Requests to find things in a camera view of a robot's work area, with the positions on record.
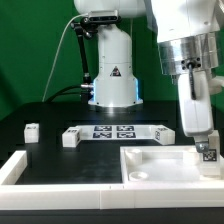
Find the small white block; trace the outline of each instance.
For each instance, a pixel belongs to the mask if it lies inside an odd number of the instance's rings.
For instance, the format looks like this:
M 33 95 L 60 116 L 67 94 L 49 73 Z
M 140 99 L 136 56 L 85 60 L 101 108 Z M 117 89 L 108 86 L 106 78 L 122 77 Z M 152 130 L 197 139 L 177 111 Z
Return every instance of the small white block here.
M 62 135 L 63 147 L 75 148 L 81 141 L 81 128 L 70 127 Z
M 155 129 L 154 140 L 161 145 L 171 145 L 175 143 L 175 131 L 160 125 Z
M 39 124 L 27 124 L 24 130 L 25 143 L 36 143 L 39 141 Z
M 209 137 L 209 152 L 200 153 L 201 179 L 216 179 L 221 175 L 219 133 L 214 131 Z

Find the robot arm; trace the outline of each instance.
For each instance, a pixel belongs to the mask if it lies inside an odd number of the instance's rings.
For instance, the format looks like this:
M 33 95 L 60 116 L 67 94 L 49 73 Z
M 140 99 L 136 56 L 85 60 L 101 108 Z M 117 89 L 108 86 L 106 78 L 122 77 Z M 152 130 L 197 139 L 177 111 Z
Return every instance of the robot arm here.
M 122 18 L 134 18 L 145 14 L 144 0 L 74 0 L 79 13 L 118 10 Z
M 194 137 L 198 152 L 208 151 L 208 135 L 213 132 L 208 83 L 211 68 L 222 62 L 217 31 L 223 26 L 223 1 L 145 2 L 158 26 L 163 74 L 178 83 L 185 135 Z

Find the white platform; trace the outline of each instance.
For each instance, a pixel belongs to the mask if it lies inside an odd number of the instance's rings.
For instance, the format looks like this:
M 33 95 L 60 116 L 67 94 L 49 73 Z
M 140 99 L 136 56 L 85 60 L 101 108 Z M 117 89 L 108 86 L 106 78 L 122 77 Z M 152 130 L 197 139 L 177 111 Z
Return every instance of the white platform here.
M 183 164 L 182 153 L 188 146 L 138 148 L 143 150 L 143 163 L 132 167 L 125 157 L 125 150 L 130 148 L 121 148 L 122 184 L 12 185 L 5 182 L 6 185 L 0 185 L 0 210 L 224 206 L 223 158 L 220 158 L 220 180 L 200 180 L 197 165 Z M 26 161 L 21 163 L 26 158 L 24 155 L 16 152 L 13 158 L 20 162 L 12 163 L 9 159 L 5 166 L 13 170 L 16 164 L 23 164 L 24 168 Z M 0 179 L 5 175 L 2 169 Z M 130 181 L 128 174 L 136 169 L 148 172 L 149 179 Z

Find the green backdrop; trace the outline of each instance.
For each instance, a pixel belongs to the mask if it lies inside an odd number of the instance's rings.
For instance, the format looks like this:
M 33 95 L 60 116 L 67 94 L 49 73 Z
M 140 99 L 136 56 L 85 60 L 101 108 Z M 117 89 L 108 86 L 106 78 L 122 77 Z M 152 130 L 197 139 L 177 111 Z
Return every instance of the green backdrop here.
M 24 103 L 42 100 L 62 31 L 75 15 L 73 0 L 0 0 L 0 119 Z M 130 20 L 123 20 L 120 28 L 130 33 Z M 134 19 L 132 36 L 134 75 L 141 81 L 142 98 L 176 100 L 177 87 L 161 74 L 156 35 L 147 29 L 146 18 Z M 86 50 L 95 77 L 97 40 L 86 42 Z M 223 71 L 223 67 L 216 69 L 217 74 Z M 78 43 L 69 29 L 47 96 L 81 81 Z M 224 111 L 223 99 L 222 93 L 212 97 L 212 102 Z

